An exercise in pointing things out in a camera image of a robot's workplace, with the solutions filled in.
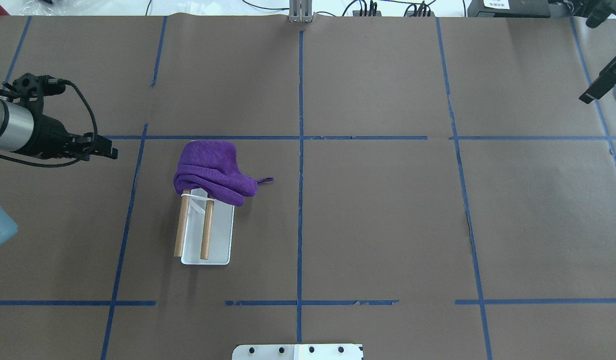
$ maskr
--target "purple towel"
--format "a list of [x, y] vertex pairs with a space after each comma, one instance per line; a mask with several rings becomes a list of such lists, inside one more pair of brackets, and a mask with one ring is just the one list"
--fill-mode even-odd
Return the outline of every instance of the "purple towel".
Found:
[[239, 171], [237, 148], [227, 141], [192, 141], [186, 145], [177, 173], [175, 190], [204, 189], [209, 196], [240, 207], [246, 196], [255, 196], [257, 182]]

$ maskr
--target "blue tape line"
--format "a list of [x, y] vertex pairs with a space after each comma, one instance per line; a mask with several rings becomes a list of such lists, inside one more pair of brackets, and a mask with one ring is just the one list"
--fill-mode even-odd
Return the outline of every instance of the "blue tape line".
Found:
[[298, 136], [248, 136], [248, 135], [150, 135], [146, 137], [148, 140], [157, 140], [166, 141], [166, 140], [206, 140], [206, 141], [297, 141], [299, 139]]
[[154, 86], [157, 83], [157, 75], [159, 75], [159, 63], [161, 62], [161, 50], [163, 49], [163, 38], [166, 36], [166, 24], [168, 23], [168, 17], [163, 17], [163, 25], [161, 25], [161, 38], [159, 39], [159, 50], [157, 50], [157, 61], [154, 64], [154, 76], [150, 86]]
[[480, 305], [481, 303], [484, 304], [484, 305], [541, 305], [541, 304], [542, 305], [543, 304], [544, 305], [545, 304], [550, 305], [550, 304], [554, 304], [554, 303], [555, 304], [556, 303], [557, 304], [558, 303], [559, 304], [560, 303], [563, 303], [563, 304], [569, 304], [569, 303], [570, 304], [571, 303], [572, 304], [573, 303], [574, 304], [575, 303], [578, 303], [578, 304], [584, 304], [584, 303], [585, 304], [586, 303], [587, 304], [588, 303], [589, 304], [590, 303], [593, 303], [593, 304], [597, 304], [597, 303], [598, 304], [599, 303], [600, 304], [601, 303], [602, 304], [603, 303], [604, 304], [605, 303], [612, 304], [613, 303], [614, 304], [615, 303], [616, 304], [616, 298], [593, 298], [593, 299], [590, 299], [590, 298], [589, 299], [588, 298], [587, 299], [586, 298], [578, 298], [578, 299], [575, 299], [575, 298], [574, 299], [573, 298], [572, 299], [571, 298], [570, 299], [569, 298], [563, 298], [563, 299], [560, 299], [560, 298], [559, 299], [558, 298], [557, 299], [556, 298], [555, 299], [554, 298], [548, 298], [548, 299], [545, 299], [545, 298], [544, 299], [543, 298], [542, 299], [541, 298], [540, 299], [539, 298], [533, 298], [533, 299], [530, 299], [530, 298], [529, 299], [528, 298], [527, 299], [526, 298], [525, 299], [524, 298], [518, 298], [518, 299], [515, 299], [515, 298], [514, 299], [513, 298], [512, 299], [511, 298], [510, 299], [509, 298], [503, 298], [503, 299], [500, 299], [499, 298], [498, 299], [497, 298], [496, 299], [495, 298], [494, 299], [494, 298], [491, 298], [491, 299], [484, 299], [482, 301], [481, 300], [480, 301], [479, 300], [470, 300], [470, 299], [461, 299], [461, 300], [455, 300], [454, 301], [455, 305]]
[[[141, 139], [141, 135], [105, 135], [105, 137], [107, 137], [110, 140], [118, 140], [118, 141], [127, 141], [129, 139], [130, 140], [140, 140]], [[291, 141], [292, 140], [293, 141], [297, 141], [299, 139], [299, 137], [298, 136], [292, 136], [292, 135], [287, 135], [287, 136], [286, 135], [280, 135], [280, 136], [274, 136], [274, 135], [271, 135], [271, 136], [258, 136], [258, 135], [148, 135], [148, 136], [146, 136], [146, 139], [148, 139], [148, 140], [155, 140], [155, 139], [157, 140], [158, 139], [159, 141], [168, 141], [170, 139], [171, 140], [172, 139], [174, 139], [174, 140], [185, 140], [185, 139], [186, 140], [187, 139], [189, 139], [189, 140], [200, 140], [201, 139], [202, 140], [202, 139], [204, 139], [204, 140], [209, 140], [209, 141], [214, 141], [215, 139], [219, 140], [219, 141], [230, 141], [230, 140], [231, 141], [232, 140], [234, 140], [234, 141], [241, 141], [241, 140], [244, 140], [244, 141], [245, 140], [246, 141], [247, 140], [248, 141], [258, 141], [258, 140], [259, 141], [260, 140], [261, 141], [262, 140], [263, 141], [273, 141], [273, 140], [274, 141], [275, 140], [276, 141], [277, 140], [278, 141], [288, 141], [288, 140], [289, 141], [290, 140]], [[366, 137], [365, 136], [364, 137], [363, 136], [362, 137], [361, 136], [324, 136], [324, 137], [322, 137], [321, 136], [320, 137], [320, 136], [317, 136], [317, 135], [315, 135], [315, 136], [304, 136], [303, 137], [304, 141], [305, 140], [310, 140], [310, 141], [316, 141], [316, 140], [317, 141], [318, 140], [319, 141], [320, 140], [321, 141], [322, 140], [324, 140], [324, 141], [331, 141], [331, 140], [332, 141], [333, 140], [334, 141], [335, 140], [336, 141], [337, 140], [344, 140], [344, 141], [346, 141], [346, 140], [347, 141], [348, 140], [349, 141], [350, 140], [351, 141], [352, 140], [354, 140], [354, 141], [361, 141], [362, 140], [363, 141], [364, 140], [365, 141], [366, 140], [367, 141], [368, 139], [371, 140], [371, 141], [376, 141], [376, 140], [377, 141], [378, 140], [379, 141], [380, 140], [381, 141], [382, 140], [384, 140], [384, 141], [391, 141], [391, 140], [392, 141], [393, 140], [394, 141], [395, 140], [396, 141], [397, 140], [399, 140], [399, 141], [406, 141], [406, 140], [407, 141], [408, 140], [409, 141], [410, 140], [411, 141], [412, 140], [413, 141], [419, 141], [419, 140], [421, 141], [422, 140], [423, 141], [424, 140], [425, 141], [425, 140], [429, 139], [429, 137], [427, 137], [427, 136], [413, 136], [413, 137], [412, 136], [411, 137], [410, 136], [409, 137], [408, 136], [407, 137], [406, 136], [394, 136], [394, 137], [393, 136], [392, 137], [391, 136], [384, 136], [384, 137], [382, 137], [382, 136], [381, 137], [380, 136], [379, 137], [378, 136], [377, 137], [376, 136], [369, 136], [369, 137], [367, 137], [367, 136]], [[545, 137], [545, 136], [544, 137], [543, 136], [542, 137], [541, 136], [540, 137], [539, 136], [533, 136], [533, 137], [530, 137], [530, 136], [529, 137], [528, 136], [527, 137], [526, 136], [525, 137], [524, 136], [518, 136], [518, 137], [515, 137], [515, 136], [514, 137], [513, 136], [512, 137], [511, 136], [510, 137], [509, 136], [503, 136], [503, 137], [500, 137], [500, 136], [499, 137], [498, 136], [497, 137], [496, 136], [495, 137], [494, 136], [489, 136], [489, 137], [488, 136], [486, 136], [486, 137], [485, 136], [484, 137], [483, 136], [482, 137], [481, 136], [480, 137], [479, 136], [474, 136], [474, 137], [458, 136], [457, 139], [459, 139], [459, 141], [464, 141], [464, 140], [465, 141], [466, 140], [467, 141], [468, 140], [469, 141], [470, 140], [474, 140], [474, 141], [479, 141], [479, 140], [480, 141], [481, 140], [482, 141], [483, 140], [484, 141], [485, 140], [489, 140], [489, 141], [494, 141], [494, 140], [495, 141], [496, 140], [497, 141], [498, 140], [499, 141], [500, 140], [501, 141], [524, 141], [524, 140], [525, 141], [526, 140], [527, 141], [539, 141], [539, 140], [540, 141], [541, 140], [542, 141], [543, 140], [544, 141], [545, 140], [548, 140], [548, 141], [554, 141], [554, 140], [555, 141], [556, 140], [557, 141], [558, 140], [559, 141], [560, 140], [563, 140], [563, 141], [599, 141], [600, 140], [601, 141], [602, 140], [603, 141], [604, 140], [605, 141], [607, 138], [603, 137], [603, 136], [602, 137], [601, 136], [600, 137], [599, 136], [598, 137], [597, 136], [593, 136], [593, 137], [590, 137], [590, 136], [589, 137], [588, 136], [587, 137], [586, 136], [585, 137], [584, 136], [578, 136], [578, 137], [575, 137], [575, 136], [574, 137], [573, 136], [572, 137], [571, 136], [570, 137], [569, 136], [563, 136], [563, 137], [560, 137], [560, 136], [559, 137], [558, 136], [557, 137], [556, 136], [555, 137], [554, 136], [548, 136], [548, 137]], [[450, 140], [450, 141], [452, 140], [453, 141], [454, 137], [453, 136], [452, 137], [448, 137], [448, 140]], [[613, 137], [610, 136], [610, 140], [616, 141], [616, 136], [615, 137], [614, 136]]]
[[[543, 141], [543, 140], [544, 140], [544, 141], [545, 141], [545, 140], [548, 140], [548, 141], [554, 141], [554, 140], [555, 140], [555, 141], [556, 141], [556, 140], [557, 140], [557, 141], [558, 141], [558, 140], [559, 140], [559, 141], [560, 141], [560, 140], [563, 140], [563, 141], [591, 141], [591, 140], [593, 140], [593, 141], [597, 141], [597, 140], [598, 140], [598, 141], [599, 141], [599, 140], [600, 140], [600, 141], [601, 141], [601, 140], [602, 140], [602, 141], [603, 141], [603, 140], [604, 140], [604, 141], [605, 141], [605, 140], [606, 140], [606, 138], [605, 138], [605, 137], [603, 137], [603, 136], [602, 136], [602, 137], [601, 137], [601, 136], [600, 136], [600, 137], [599, 137], [599, 136], [598, 136], [598, 137], [597, 137], [597, 136], [593, 136], [593, 137], [590, 137], [590, 136], [589, 136], [589, 137], [588, 137], [588, 136], [587, 136], [587, 137], [586, 137], [586, 136], [585, 136], [585, 137], [584, 137], [584, 136], [578, 136], [578, 137], [575, 137], [575, 136], [574, 136], [574, 137], [573, 137], [573, 136], [572, 136], [572, 137], [571, 137], [571, 136], [570, 136], [570, 137], [569, 137], [569, 136], [563, 136], [563, 137], [560, 137], [560, 136], [559, 136], [559, 137], [558, 137], [558, 136], [557, 136], [557, 137], [556, 137], [556, 136], [555, 136], [555, 137], [554, 137], [554, 136], [548, 136], [548, 137], [545, 137], [545, 136], [544, 136], [544, 137], [543, 137], [543, 136], [542, 136], [542, 137], [541, 137], [541, 136], [540, 136], [540, 137], [539, 137], [539, 136], [533, 136], [533, 137], [530, 137], [530, 136], [529, 136], [529, 137], [528, 137], [528, 136], [527, 136], [527, 137], [526, 137], [526, 136], [525, 136], [525, 137], [524, 137], [524, 136], [518, 136], [518, 137], [515, 137], [515, 136], [514, 136], [514, 137], [513, 137], [513, 136], [512, 136], [512, 137], [511, 137], [511, 136], [510, 136], [510, 137], [509, 137], [509, 136], [503, 136], [503, 137], [500, 137], [500, 136], [499, 136], [499, 137], [498, 137], [498, 136], [497, 136], [497, 137], [496, 137], [496, 136], [495, 136], [495, 137], [494, 137], [494, 136], [489, 136], [489, 137], [485, 137], [485, 136], [484, 136], [484, 137], [483, 137], [483, 136], [482, 136], [482, 137], [481, 137], [481, 136], [480, 136], [480, 137], [479, 137], [479, 136], [474, 136], [474, 137], [470, 137], [470, 136], [469, 136], [469, 137], [468, 137], [468, 136], [467, 136], [467, 137], [466, 137], [466, 136], [465, 136], [465, 137], [464, 137], [464, 136], [458, 136], [458, 137], [456, 137], [456, 138], [457, 138], [459, 141], [464, 141], [464, 140], [465, 140], [465, 141], [466, 141], [466, 140], [467, 140], [467, 141], [468, 141], [468, 140], [469, 140], [469, 141], [470, 141], [470, 140], [474, 140], [474, 141], [479, 141], [479, 140], [480, 140], [480, 141], [481, 141], [481, 140], [482, 140], [482, 141], [483, 141], [483, 140], [484, 140], [484, 141], [485, 141], [485, 140], [489, 140], [489, 141], [494, 141], [494, 140], [495, 140], [495, 141], [496, 141], [496, 140], [497, 140], [497, 141], [498, 141], [498, 140], [499, 140], [499, 141], [500, 141], [500, 140], [503, 140], [503, 141], [509, 141], [509, 140], [510, 140], [510, 141], [511, 141], [511, 140], [512, 140], [512, 141], [513, 141], [513, 140], [514, 140], [514, 141], [515, 141], [515, 140], [518, 140], [518, 141], [524, 141], [524, 140], [525, 140], [525, 141], [526, 141], [526, 140], [527, 140], [527, 141], [528, 141], [528, 140], [529, 140], [529, 141], [530, 141], [530, 140], [531, 140], [531, 141], [539, 141], [539, 140], [540, 140], [540, 141], [541, 141], [541, 140], [542, 140], [542, 141]], [[452, 137], [450, 137], [449, 139], [453, 141], [453, 140], [455, 139], [455, 137], [453, 137], [453, 136], [452, 136]]]
[[137, 180], [139, 178], [139, 169], [143, 159], [143, 148], [146, 143], [146, 134], [148, 132], [147, 123], [143, 125], [143, 134], [141, 134], [141, 145], [139, 146], [139, 155], [137, 157], [137, 166], [134, 168], [134, 180], [132, 181], [132, 191], [130, 192], [130, 203], [128, 205], [128, 214], [125, 218], [125, 228], [123, 230], [123, 240], [121, 242], [121, 250], [119, 251], [119, 261], [116, 266], [116, 276], [114, 278], [114, 287], [112, 291], [112, 300], [110, 304], [110, 312], [108, 313], [108, 322], [106, 326], [106, 336], [104, 337], [104, 346], [101, 350], [101, 360], [105, 360], [107, 355], [107, 347], [110, 342], [110, 332], [114, 319], [114, 308], [116, 305], [116, 297], [119, 292], [119, 282], [121, 281], [121, 271], [123, 269], [123, 259], [125, 258], [125, 246], [128, 242], [128, 234], [130, 232], [130, 219], [132, 218], [132, 210], [134, 209], [134, 196], [137, 193]]
[[[459, 149], [459, 140], [457, 133], [457, 124], [454, 118], [454, 109], [450, 101], [450, 79], [448, 78], [448, 69], [445, 63], [445, 52], [443, 51], [443, 38], [441, 33], [441, 23], [439, 18], [436, 20], [436, 32], [439, 39], [439, 52], [441, 54], [441, 64], [443, 66], [443, 79], [445, 82], [445, 93], [448, 100], [448, 111], [452, 119], [452, 136], [454, 137], [454, 150], [457, 156], [457, 166], [459, 169], [459, 180], [461, 180], [461, 194], [463, 195], [463, 207], [465, 208], [466, 217], [468, 218], [468, 232], [470, 234], [470, 244], [472, 246], [472, 266], [474, 267], [474, 278], [477, 283], [477, 295], [479, 300], [483, 299], [483, 290], [481, 288], [481, 274], [479, 273], [479, 261], [477, 260], [477, 246], [475, 246], [474, 233], [472, 232], [472, 217], [470, 216], [470, 205], [468, 203], [468, 192], [466, 191], [465, 178], [463, 176], [463, 163], [461, 162], [461, 150]], [[481, 325], [483, 328], [483, 337], [486, 345], [486, 355], [488, 360], [492, 360], [492, 350], [490, 347], [490, 331], [488, 330], [488, 319], [486, 317], [486, 307], [483, 304], [479, 306], [481, 310]]]
[[[301, 300], [301, 306], [391, 306], [398, 300]], [[226, 306], [296, 306], [296, 300], [234, 300], [225, 301]]]
[[116, 301], [115, 306], [156, 306], [156, 301]]
[[297, 344], [301, 344], [302, 335], [301, 300], [303, 300], [303, 32], [299, 32], [299, 222], [297, 234]]
[[[0, 300], [0, 306], [109, 306], [109, 300]], [[117, 306], [156, 306], [156, 301], [117, 301]]]
[[103, 137], [115, 141], [140, 140], [141, 135], [103, 135]]
[[[575, 45], [577, 46], [577, 54], [579, 55], [579, 61], [581, 62], [581, 67], [583, 68], [587, 83], [588, 85], [590, 85], [592, 84], [592, 82], [590, 81], [590, 74], [587, 70], [586, 60], [584, 59], [584, 54], [581, 51], [581, 46], [579, 45], [579, 36], [577, 34], [577, 28], [575, 27], [575, 21], [572, 16], [570, 16], [570, 27], [572, 28], [572, 35], [575, 39]], [[605, 139], [608, 142], [608, 147], [610, 148], [610, 154], [612, 155], [612, 161], [614, 161], [614, 168], [616, 169], [616, 151], [614, 150], [614, 145], [612, 144], [612, 140], [610, 139], [610, 132], [608, 132], [608, 127], [605, 123], [603, 112], [601, 111], [601, 107], [599, 107], [599, 102], [597, 100], [594, 100], [594, 107], [596, 107], [596, 112], [599, 115], [599, 121], [601, 121], [601, 127], [603, 128], [603, 134], [605, 135]]]
[[28, 16], [28, 19], [26, 21], [26, 26], [24, 27], [24, 32], [21, 34], [21, 39], [19, 39], [19, 44], [17, 46], [17, 51], [15, 51], [15, 56], [12, 58], [12, 63], [10, 63], [10, 69], [8, 69], [8, 74], [6, 75], [6, 80], [5, 82], [10, 82], [10, 77], [12, 76], [12, 71], [15, 70], [15, 64], [17, 63], [17, 59], [19, 57], [19, 53], [21, 53], [21, 48], [24, 45], [24, 40], [26, 39], [26, 35], [27, 35], [27, 30], [30, 27], [30, 22], [32, 21], [32, 17]]
[[370, 305], [370, 306], [392, 306], [398, 300], [303, 300], [304, 306], [350, 306], [350, 305]]
[[109, 306], [108, 300], [0, 300], [0, 306]]
[[366, 137], [365, 137], [365, 136], [364, 136], [364, 137], [363, 137], [363, 136], [362, 136], [362, 137], [361, 137], [361, 136], [324, 136], [324, 137], [322, 137], [322, 136], [321, 136], [321, 137], [320, 137], [320, 136], [310, 136], [310, 137], [305, 137], [305, 139], [306, 139], [306, 140], [310, 140], [310, 141], [316, 141], [316, 140], [317, 140], [317, 141], [318, 141], [318, 140], [319, 140], [319, 141], [320, 141], [320, 140], [321, 140], [321, 141], [322, 141], [322, 140], [324, 140], [324, 141], [331, 141], [331, 140], [332, 140], [332, 141], [333, 141], [333, 140], [334, 140], [334, 141], [335, 141], [335, 140], [336, 140], [336, 141], [337, 141], [337, 140], [339, 140], [339, 141], [346, 141], [346, 140], [347, 140], [347, 141], [348, 141], [348, 140], [349, 140], [349, 141], [350, 141], [350, 140], [351, 140], [351, 141], [352, 141], [352, 140], [354, 140], [354, 141], [361, 141], [361, 140], [362, 140], [362, 141], [363, 141], [363, 140], [364, 140], [364, 141], [365, 141], [365, 140], [366, 140], [366, 141], [367, 141], [367, 140], [369, 140], [369, 141], [376, 141], [376, 140], [377, 140], [377, 141], [378, 141], [378, 140], [379, 140], [379, 141], [380, 141], [380, 140], [381, 140], [381, 141], [382, 141], [382, 140], [384, 140], [384, 141], [391, 141], [391, 140], [392, 140], [392, 141], [393, 141], [393, 140], [394, 140], [394, 141], [395, 141], [395, 140], [396, 140], [396, 141], [397, 141], [397, 140], [399, 140], [399, 141], [406, 141], [406, 140], [407, 140], [407, 141], [408, 141], [408, 140], [409, 140], [409, 141], [410, 141], [410, 140], [411, 140], [411, 141], [412, 141], [412, 140], [413, 140], [413, 141], [419, 141], [419, 140], [420, 140], [420, 141], [421, 141], [421, 140], [422, 140], [422, 141], [423, 141], [423, 140], [424, 140], [424, 141], [425, 141], [425, 140], [427, 140], [428, 138], [427, 138], [427, 136], [426, 136], [426, 137], [425, 137], [425, 136], [424, 136], [424, 137], [423, 137], [423, 136], [422, 136], [422, 137], [421, 137], [421, 136], [413, 136], [413, 137], [412, 137], [412, 136], [411, 136], [411, 137], [410, 137], [410, 136], [409, 136], [409, 137], [408, 137], [408, 136], [383, 136], [383, 137], [382, 137], [382, 136], [381, 136], [381, 137], [380, 137], [380, 136], [379, 136], [379, 137], [378, 137], [378, 136], [377, 136], [377, 137], [376, 137], [376, 136], [369, 136], [369, 137], [367, 137], [367, 136], [366, 136]]
[[[107, 137], [108, 139], [110, 139], [110, 140], [115, 139], [115, 140], [120, 140], [120, 141], [125, 141], [125, 140], [127, 140], [127, 139], [130, 139], [130, 140], [138, 140], [138, 139], [141, 139], [141, 136], [140, 136], [140, 135], [107, 135], [106, 137]], [[204, 139], [204, 140], [207, 140], [207, 141], [215, 141], [215, 140], [216, 140], [216, 141], [217, 141], [217, 140], [219, 140], [219, 141], [230, 141], [230, 140], [231, 140], [231, 141], [232, 141], [232, 140], [234, 140], [234, 141], [243, 141], [243, 140], [244, 140], [244, 141], [245, 141], [245, 140], [246, 140], [246, 141], [247, 141], [247, 140], [248, 140], [248, 141], [258, 141], [258, 140], [259, 140], [259, 141], [260, 141], [260, 140], [261, 140], [261, 141], [262, 141], [262, 140], [263, 140], [263, 141], [273, 141], [273, 140], [274, 140], [274, 141], [275, 141], [275, 140], [276, 140], [276, 141], [277, 141], [277, 140], [278, 140], [278, 141], [288, 141], [288, 140], [289, 140], [289, 141], [290, 141], [290, 140], [291, 140], [291, 141], [292, 141], [292, 140], [293, 140], [293, 141], [298, 141], [298, 140], [299, 140], [299, 138], [300, 138], [300, 136], [292, 136], [292, 135], [148, 135], [148, 136], [146, 136], [146, 139], [148, 139], [148, 140], [150, 140], [150, 141], [151, 141], [151, 140], [155, 140], [155, 139], [156, 139], [156, 140], [158, 139], [159, 141], [170, 141], [170, 140], [172, 140], [172, 139], [174, 139], [174, 140], [185, 140], [185, 139], [186, 139], [186, 140], [187, 140], [187, 139], [189, 139], [189, 140], [200, 140], [200, 139], [201, 139], [201, 140], [202, 140], [202, 139]], [[310, 137], [303, 136], [303, 140], [304, 140], [304, 141], [305, 141], [305, 140], [310, 140], [310, 141], [316, 141], [316, 140], [317, 140], [317, 141], [318, 141], [318, 140], [319, 140], [319, 141], [320, 141], [320, 140], [321, 140], [321, 141], [322, 141], [322, 140], [324, 140], [324, 141], [331, 141], [331, 140], [332, 140], [332, 141], [333, 141], [333, 140], [334, 140], [334, 141], [335, 141], [335, 140], [336, 140], [336, 141], [337, 141], [337, 140], [339, 140], [339, 141], [346, 141], [346, 140], [347, 140], [347, 141], [348, 141], [348, 140], [349, 140], [349, 141], [350, 141], [350, 140], [351, 140], [351, 141], [352, 141], [352, 140], [354, 140], [354, 141], [361, 141], [361, 140], [362, 140], [362, 141], [363, 141], [363, 140], [364, 140], [364, 141], [365, 141], [365, 140], [366, 140], [366, 141], [367, 141], [367, 140], [369, 140], [369, 141], [376, 141], [376, 140], [377, 140], [377, 141], [378, 141], [378, 140], [379, 140], [379, 141], [380, 141], [380, 140], [381, 140], [381, 141], [382, 141], [382, 140], [384, 140], [384, 141], [391, 141], [391, 140], [392, 140], [392, 141], [393, 141], [393, 140], [394, 140], [394, 141], [395, 141], [395, 140], [396, 140], [396, 141], [397, 141], [397, 140], [399, 140], [399, 141], [406, 141], [406, 140], [407, 140], [407, 141], [408, 141], [408, 140], [409, 140], [409, 141], [410, 141], [410, 140], [411, 140], [411, 141], [412, 141], [412, 140], [413, 140], [413, 141], [419, 141], [419, 140], [420, 140], [420, 141], [421, 141], [421, 140], [422, 140], [422, 141], [423, 141], [423, 140], [424, 140], [424, 141], [425, 141], [425, 140], [427, 140], [427, 139], [428, 139], [428, 137], [427, 137], [427, 136], [411, 136], [411, 137], [410, 137], [410, 136], [384, 136], [384, 137], [382, 137], [382, 136], [381, 136], [381, 137], [380, 137], [380, 136], [379, 136], [379, 137], [378, 137], [378, 136], [377, 136], [377, 137], [376, 137], [376, 136], [369, 136], [369, 137], [367, 137], [367, 136], [365, 137], [365, 136], [364, 136], [364, 137], [363, 137], [363, 136], [362, 136], [362, 137], [361, 137], [361, 136], [347, 136], [347, 135], [346, 135], [346, 136], [324, 136], [324, 137], [322, 137], [322, 136], [321, 136], [321, 137], [320, 137], [320, 136], [310, 136]]]
[[296, 300], [235, 300], [225, 301], [226, 306], [296, 306]]

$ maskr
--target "black device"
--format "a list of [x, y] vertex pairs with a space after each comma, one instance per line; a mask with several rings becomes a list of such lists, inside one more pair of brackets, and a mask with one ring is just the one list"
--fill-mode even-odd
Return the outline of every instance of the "black device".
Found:
[[[86, 105], [94, 132], [69, 133], [60, 121], [43, 114], [44, 98], [63, 94], [66, 85], [73, 87]], [[112, 141], [97, 133], [90, 105], [71, 81], [26, 73], [12, 84], [4, 82], [3, 86], [5, 89], [0, 89], [0, 150], [40, 159], [70, 157], [88, 161], [90, 155], [118, 157]]]
[[599, 77], [579, 97], [586, 104], [604, 96], [616, 84], [616, 56], [599, 72]]
[[589, 28], [598, 27], [610, 14], [616, 16], [616, 0], [574, 0], [572, 4], [573, 16], [587, 18]]
[[370, 13], [370, 11], [368, 11], [368, 14], [365, 14], [364, 11], [362, 10], [353, 10], [352, 11], [352, 16], [354, 17], [359, 17], [359, 16], [381, 16], [381, 11], [373, 11], [372, 13]]
[[408, 18], [434, 18], [434, 11], [430, 10], [430, 9], [421, 9], [419, 11], [413, 11], [413, 10], [408, 10], [406, 11], [406, 17]]
[[474, 18], [550, 17], [548, 0], [472, 0], [468, 16]]

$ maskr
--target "wooden dowel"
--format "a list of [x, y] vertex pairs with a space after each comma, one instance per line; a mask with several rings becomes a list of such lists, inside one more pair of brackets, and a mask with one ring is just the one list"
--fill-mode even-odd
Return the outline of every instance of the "wooden dowel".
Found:
[[210, 257], [210, 233], [212, 232], [212, 213], [214, 212], [214, 201], [205, 202], [205, 220], [203, 221], [203, 236], [201, 239], [201, 259], [207, 260]]
[[190, 207], [190, 197], [181, 197], [181, 209], [179, 210], [179, 225], [177, 228], [177, 242], [175, 243], [175, 257], [182, 257], [184, 255], [184, 238], [186, 237], [187, 228], [187, 210]]

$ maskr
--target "cable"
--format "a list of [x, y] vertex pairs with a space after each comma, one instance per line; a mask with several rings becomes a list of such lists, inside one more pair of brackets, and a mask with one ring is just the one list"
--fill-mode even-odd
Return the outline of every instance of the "cable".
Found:
[[250, 5], [251, 7], [254, 7], [254, 8], [257, 8], [257, 9], [263, 9], [263, 10], [289, 10], [290, 9], [288, 7], [278, 7], [278, 8], [277, 7], [276, 8], [275, 7], [274, 8], [273, 7], [262, 7], [262, 6], [260, 7], [260, 6], [255, 5], [255, 4], [251, 4], [251, 3], [247, 2], [246, 0], [241, 0], [241, 1], [246, 3], [246, 4], [248, 4], [248, 5]]
[[410, 10], [411, 7], [415, 7], [415, 13], [417, 13], [417, 4], [415, 3], [410, 3], [410, 5], [408, 5], [408, 7], [406, 7], [406, 11], [403, 12], [403, 16], [408, 16], [408, 10]]
[[26, 160], [17, 159], [15, 157], [8, 157], [7, 155], [2, 155], [1, 153], [0, 153], [0, 159], [8, 160], [14, 163], [24, 164], [26, 166], [32, 166], [32, 167], [57, 168], [57, 167], [67, 167], [67, 166], [71, 166], [72, 164], [76, 164], [77, 162], [80, 162], [84, 158], [88, 157], [90, 153], [92, 153], [92, 150], [94, 150], [95, 148], [95, 141], [97, 141], [97, 137], [99, 135], [98, 128], [97, 128], [97, 120], [95, 119], [95, 113], [92, 111], [90, 104], [88, 104], [86, 97], [83, 96], [83, 93], [81, 92], [81, 90], [79, 90], [77, 85], [74, 84], [74, 82], [70, 80], [59, 79], [59, 83], [60, 84], [63, 83], [68, 86], [71, 86], [74, 89], [74, 91], [77, 92], [77, 95], [79, 96], [79, 98], [81, 98], [83, 105], [85, 105], [86, 109], [88, 109], [88, 113], [90, 114], [90, 119], [92, 120], [92, 128], [93, 128], [92, 146], [90, 146], [90, 148], [86, 150], [86, 152], [81, 157], [75, 160], [72, 160], [70, 162], [62, 162], [61, 164], [42, 164], [42, 163], [40, 164], [37, 162], [30, 162]]
[[346, 7], [346, 9], [344, 10], [344, 13], [343, 13], [343, 14], [341, 14], [341, 16], [346, 16], [346, 12], [347, 12], [347, 10], [348, 10], [348, 9], [350, 9], [350, 6], [352, 6], [352, 4], [354, 4], [354, 3], [356, 3], [356, 2], [359, 2], [359, 5], [360, 5], [360, 7], [361, 7], [361, 9], [360, 9], [359, 11], [360, 11], [360, 12], [363, 12], [363, 2], [365, 3], [365, 0], [352, 0], [352, 1], [348, 4], [348, 6]]
[[148, 16], [148, 10], [150, 10], [150, 5], [152, 5], [152, 0], [148, 2], [148, 7], [146, 7], [146, 16]]
[[414, 4], [414, 2], [412, 3], [410, 1], [409, 2], [408, 1], [407, 2], [406, 1], [399, 1], [399, 2], [397, 2], [397, 0], [379, 0], [379, 1], [381, 1], [381, 2], [384, 1], [384, 2], [388, 2], [388, 3], [391, 3], [391, 2], [395, 3], [396, 2], [397, 4]]

